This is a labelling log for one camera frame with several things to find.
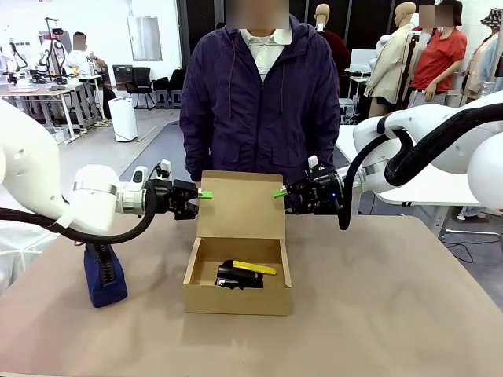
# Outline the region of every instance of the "white collar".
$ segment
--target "white collar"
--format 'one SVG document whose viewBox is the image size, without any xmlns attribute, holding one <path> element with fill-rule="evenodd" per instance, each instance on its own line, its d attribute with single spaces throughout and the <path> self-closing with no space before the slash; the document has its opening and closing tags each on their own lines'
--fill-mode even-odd
<svg viewBox="0 0 503 377">
<path fill-rule="evenodd" d="M 243 39 L 248 44 L 252 39 L 259 38 L 251 35 L 248 29 L 239 29 Z M 292 43 L 293 33 L 292 29 L 276 29 L 269 38 L 276 42 L 278 45 L 288 46 Z"/>
</svg>

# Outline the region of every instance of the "table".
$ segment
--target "table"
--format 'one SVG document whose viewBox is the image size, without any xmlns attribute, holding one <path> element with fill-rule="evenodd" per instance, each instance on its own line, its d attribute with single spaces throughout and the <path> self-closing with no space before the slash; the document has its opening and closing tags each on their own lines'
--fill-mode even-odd
<svg viewBox="0 0 503 377">
<path fill-rule="evenodd" d="M 357 155 L 353 142 L 354 128 L 341 126 L 336 143 L 348 161 L 353 161 Z M 467 174 L 447 173 L 432 165 L 428 165 L 406 185 L 376 195 L 385 203 L 397 206 L 435 207 L 429 226 L 436 236 L 440 236 L 451 207 L 480 207 L 468 185 Z"/>
<path fill-rule="evenodd" d="M 360 85 L 369 82 L 370 76 L 351 76 L 349 78 L 349 91 L 347 97 L 351 99 L 351 87 L 353 82 L 356 82 L 356 101 L 354 101 L 354 113 L 358 114 L 358 106 L 360 105 Z"/>
<path fill-rule="evenodd" d="M 138 223 L 121 215 L 116 231 Z M 0 298 L 0 375 L 503 375 L 503 313 L 416 218 L 287 216 L 294 313 L 186 314 L 194 221 L 157 216 L 116 245 L 130 292 L 89 301 L 83 249 L 58 239 Z"/>
<path fill-rule="evenodd" d="M 70 134 L 70 138 L 66 141 L 68 143 L 71 143 L 75 139 L 78 139 L 84 133 L 87 132 L 87 130 L 84 129 L 79 134 L 75 135 L 72 125 L 72 119 L 70 118 L 68 106 L 66 104 L 66 100 L 64 99 L 64 95 L 72 93 L 75 90 L 75 87 L 70 87 L 64 90 L 49 90 L 49 88 L 45 86 L 34 86 L 34 87 L 38 88 L 38 90 L 35 92 L 13 92 L 12 90 L 15 90 L 16 88 L 8 86 L 0 86 L 0 97 L 19 97 L 21 102 L 40 103 L 44 117 L 46 118 L 46 121 L 48 119 L 49 123 L 50 123 L 50 115 L 49 115 L 49 109 L 47 108 L 47 102 L 61 103 L 64 110 L 64 117 L 66 118 L 68 124 L 68 132 Z"/>
<path fill-rule="evenodd" d="M 101 76 L 103 76 L 103 75 L 79 76 L 79 80 L 93 80 L 94 81 L 94 87 L 96 88 L 96 94 L 97 94 L 98 99 L 100 100 L 101 117 L 102 117 L 102 119 L 105 119 L 105 113 L 103 111 L 103 100 L 100 98 L 100 87 L 97 84 L 97 80 L 100 79 Z"/>
</svg>

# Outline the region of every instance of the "dark blue jacket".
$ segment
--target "dark blue jacket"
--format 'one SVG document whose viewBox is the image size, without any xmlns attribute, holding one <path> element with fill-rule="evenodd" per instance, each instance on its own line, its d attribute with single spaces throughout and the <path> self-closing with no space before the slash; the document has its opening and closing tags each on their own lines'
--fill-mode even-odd
<svg viewBox="0 0 503 377">
<path fill-rule="evenodd" d="M 327 42 L 290 16 L 293 40 L 262 83 L 241 33 L 227 27 L 197 44 L 180 127 L 193 181 L 206 169 L 295 180 L 317 155 L 332 164 L 339 133 L 338 76 Z"/>
</svg>

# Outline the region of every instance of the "striped shirt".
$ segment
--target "striped shirt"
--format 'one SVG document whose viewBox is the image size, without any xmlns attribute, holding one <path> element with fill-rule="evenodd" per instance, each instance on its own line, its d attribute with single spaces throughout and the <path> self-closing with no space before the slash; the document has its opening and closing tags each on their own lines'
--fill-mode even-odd
<svg viewBox="0 0 503 377">
<path fill-rule="evenodd" d="M 241 29 L 240 32 L 264 81 L 284 47 L 292 43 L 292 30 L 276 29 L 272 35 L 266 37 L 255 37 L 247 29 Z"/>
</svg>

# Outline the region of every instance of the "box flap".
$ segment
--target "box flap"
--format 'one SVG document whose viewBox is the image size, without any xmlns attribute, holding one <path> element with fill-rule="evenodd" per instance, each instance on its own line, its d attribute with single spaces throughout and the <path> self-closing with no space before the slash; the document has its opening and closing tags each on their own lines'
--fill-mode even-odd
<svg viewBox="0 0 503 377">
<path fill-rule="evenodd" d="M 198 237 L 285 238 L 285 206 L 274 199 L 283 177 L 275 174 L 206 170 L 201 187 L 213 200 L 200 200 Z"/>
</svg>

